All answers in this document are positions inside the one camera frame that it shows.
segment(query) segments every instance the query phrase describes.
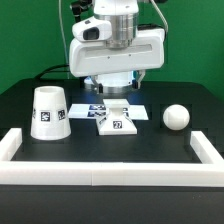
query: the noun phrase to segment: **upside-down cup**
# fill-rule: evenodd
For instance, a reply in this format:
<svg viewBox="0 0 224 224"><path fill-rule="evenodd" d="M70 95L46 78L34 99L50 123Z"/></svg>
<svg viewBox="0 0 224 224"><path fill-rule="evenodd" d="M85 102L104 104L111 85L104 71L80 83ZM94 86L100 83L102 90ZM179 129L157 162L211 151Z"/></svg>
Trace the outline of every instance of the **upside-down cup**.
<svg viewBox="0 0 224 224"><path fill-rule="evenodd" d="M70 134L64 89L57 86L36 88L31 136L39 140L59 140Z"/></svg>

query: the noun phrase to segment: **white border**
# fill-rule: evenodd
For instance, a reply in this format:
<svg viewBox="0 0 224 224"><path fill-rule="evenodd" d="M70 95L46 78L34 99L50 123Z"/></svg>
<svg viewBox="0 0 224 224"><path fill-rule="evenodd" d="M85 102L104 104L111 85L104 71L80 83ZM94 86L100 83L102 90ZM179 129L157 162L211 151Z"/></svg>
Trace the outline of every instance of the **white border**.
<svg viewBox="0 0 224 224"><path fill-rule="evenodd" d="M0 142L0 184L224 187L224 160L200 131L190 144L202 164L10 162L21 142L21 129Z"/></svg>

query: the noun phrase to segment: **white paper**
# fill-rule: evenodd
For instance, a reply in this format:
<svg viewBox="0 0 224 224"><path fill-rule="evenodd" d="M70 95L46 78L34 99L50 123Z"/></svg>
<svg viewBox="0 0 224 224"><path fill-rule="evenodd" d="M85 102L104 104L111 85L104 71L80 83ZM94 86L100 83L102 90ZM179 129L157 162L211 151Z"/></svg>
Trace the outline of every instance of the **white paper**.
<svg viewBox="0 0 224 224"><path fill-rule="evenodd" d="M123 109L124 113L132 120L148 120L145 107L143 105L130 105ZM109 113L109 109L103 104L72 104L68 117L75 119L96 119Z"/></svg>

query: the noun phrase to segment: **white ball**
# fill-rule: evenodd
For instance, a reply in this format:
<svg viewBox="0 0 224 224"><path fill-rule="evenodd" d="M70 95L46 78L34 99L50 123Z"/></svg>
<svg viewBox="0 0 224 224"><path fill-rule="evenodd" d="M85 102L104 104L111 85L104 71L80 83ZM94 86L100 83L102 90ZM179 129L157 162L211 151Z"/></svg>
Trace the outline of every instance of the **white ball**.
<svg viewBox="0 0 224 224"><path fill-rule="evenodd" d="M169 129L179 131L188 125L190 115L185 107L174 104L165 110L163 114L163 121Z"/></svg>

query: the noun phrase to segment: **green backdrop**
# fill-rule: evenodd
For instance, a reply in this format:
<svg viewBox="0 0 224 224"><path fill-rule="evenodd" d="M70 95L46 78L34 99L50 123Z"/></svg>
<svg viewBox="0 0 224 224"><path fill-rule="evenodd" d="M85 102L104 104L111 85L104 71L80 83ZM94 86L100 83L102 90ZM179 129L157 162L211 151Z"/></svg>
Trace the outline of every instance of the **green backdrop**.
<svg viewBox="0 0 224 224"><path fill-rule="evenodd" d="M71 0L62 0L69 48L74 23ZM168 0L165 64L144 80L201 83L224 100L224 1ZM151 4L140 5L140 23L161 24ZM58 0L1 0L0 93L23 78L65 63Z"/></svg>

